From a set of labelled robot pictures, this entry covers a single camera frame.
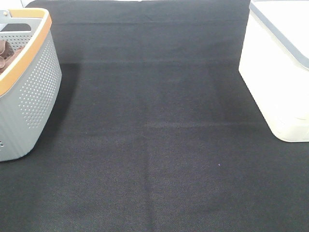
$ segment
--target black fabric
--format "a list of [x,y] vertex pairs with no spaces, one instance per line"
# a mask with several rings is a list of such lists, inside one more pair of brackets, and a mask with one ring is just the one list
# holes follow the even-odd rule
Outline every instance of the black fabric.
[[248,5],[31,3],[63,79],[0,163],[0,231],[309,231],[309,144],[272,135],[238,72]]

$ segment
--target white surface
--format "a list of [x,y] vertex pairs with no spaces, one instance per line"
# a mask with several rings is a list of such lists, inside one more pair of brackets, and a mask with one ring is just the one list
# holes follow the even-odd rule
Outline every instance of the white surface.
[[20,0],[1,0],[2,9],[23,7]]
[[23,3],[24,7],[26,7],[32,1],[34,1],[34,0],[21,0],[21,2]]
[[260,1],[256,7],[309,58],[309,1]]
[[239,72],[276,137],[309,141],[309,71],[252,13]]

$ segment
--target perforated basket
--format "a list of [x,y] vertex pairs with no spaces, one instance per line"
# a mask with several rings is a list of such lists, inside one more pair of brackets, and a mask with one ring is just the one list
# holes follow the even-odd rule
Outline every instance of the perforated basket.
[[31,27],[0,32],[11,52],[25,46],[0,75],[0,161],[4,161],[24,156],[34,147],[54,106],[62,74],[47,10],[0,10],[0,23]]

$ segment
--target container rim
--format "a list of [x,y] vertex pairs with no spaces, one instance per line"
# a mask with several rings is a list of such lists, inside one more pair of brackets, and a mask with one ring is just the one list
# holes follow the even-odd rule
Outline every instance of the container rim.
[[2,74],[0,74],[0,97],[12,88],[12,86],[33,61],[34,57],[44,43],[52,24],[52,19],[49,12],[43,8],[9,9],[7,11],[3,11],[3,13],[4,15],[12,18],[40,18],[42,20],[25,48],[11,63],[11,65]]

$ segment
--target storage container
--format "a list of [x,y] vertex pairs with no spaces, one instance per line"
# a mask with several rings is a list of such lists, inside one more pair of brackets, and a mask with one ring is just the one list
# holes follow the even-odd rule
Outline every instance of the storage container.
[[309,141],[309,1],[252,0],[239,72],[273,134]]

